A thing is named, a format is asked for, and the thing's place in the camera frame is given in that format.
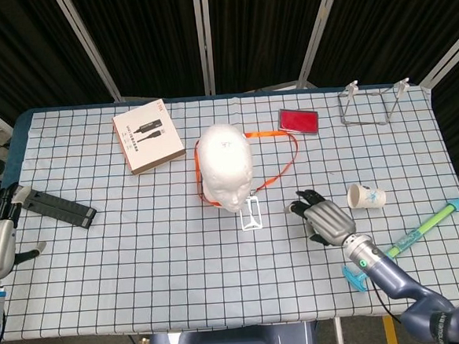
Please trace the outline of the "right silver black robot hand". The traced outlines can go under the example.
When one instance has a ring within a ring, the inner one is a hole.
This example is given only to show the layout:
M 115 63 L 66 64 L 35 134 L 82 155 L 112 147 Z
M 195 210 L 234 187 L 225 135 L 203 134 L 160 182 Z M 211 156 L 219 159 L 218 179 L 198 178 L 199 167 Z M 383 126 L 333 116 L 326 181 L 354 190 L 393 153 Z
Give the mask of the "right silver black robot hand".
M 285 212 L 296 214 L 305 221 L 305 232 L 310 241 L 341 247 L 349 236 L 356 233 L 354 220 L 331 200 L 312 189 L 296 194 L 304 201 L 292 201 Z

